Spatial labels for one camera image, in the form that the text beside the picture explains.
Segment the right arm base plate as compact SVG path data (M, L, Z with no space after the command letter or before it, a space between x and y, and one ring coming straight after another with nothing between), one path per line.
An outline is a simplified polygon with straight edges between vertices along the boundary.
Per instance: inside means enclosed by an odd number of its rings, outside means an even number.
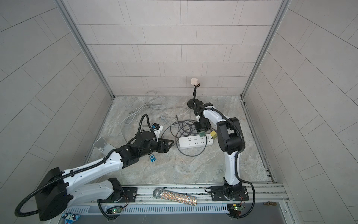
M242 184L237 185L223 185L210 186L205 191L211 195L212 201L248 201L249 195L246 186Z

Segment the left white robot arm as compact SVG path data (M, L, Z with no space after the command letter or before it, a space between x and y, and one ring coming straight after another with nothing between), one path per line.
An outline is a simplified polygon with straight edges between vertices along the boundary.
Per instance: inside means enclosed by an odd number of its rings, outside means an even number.
M158 138L151 124L148 131L137 131L129 142L115 148L102 159L86 165L61 171L50 170L39 187L26 196L15 208L16 217L39 215L41 221L50 220L61 214L75 200L72 193L81 186L108 173L135 164L153 152L167 153L174 141Z

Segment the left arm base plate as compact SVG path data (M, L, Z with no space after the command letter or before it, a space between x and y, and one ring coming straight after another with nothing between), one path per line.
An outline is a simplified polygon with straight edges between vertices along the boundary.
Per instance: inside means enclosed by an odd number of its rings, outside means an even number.
M114 192L106 199L99 199L100 203L133 203L136 200L138 188L124 187L122 191L114 190Z

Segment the yellow charger plug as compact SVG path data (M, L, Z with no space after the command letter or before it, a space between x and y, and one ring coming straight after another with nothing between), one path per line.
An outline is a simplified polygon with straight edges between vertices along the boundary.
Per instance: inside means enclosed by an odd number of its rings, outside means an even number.
M213 139L215 139L215 138L218 137L218 134L217 134L216 131L212 131L210 134L211 134L211 136L212 136Z

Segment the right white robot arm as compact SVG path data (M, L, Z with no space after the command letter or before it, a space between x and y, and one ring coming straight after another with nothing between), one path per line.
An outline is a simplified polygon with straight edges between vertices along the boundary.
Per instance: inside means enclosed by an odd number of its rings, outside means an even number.
M223 186L219 191L228 200L249 200L244 184L249 184L252 189L252 204L248 211L242 214L242 204L230 206L228 216L231 218L244 218L248 216L255 205L255 189L251 182L240 178L239 157L245 149L245 140L239 120L228 118L211 103L203 103L198 99L190 99L187 106L194 111L197 121L194 123L197 131L208 131L212 124L216 128L220 149L225 155L225 175Z

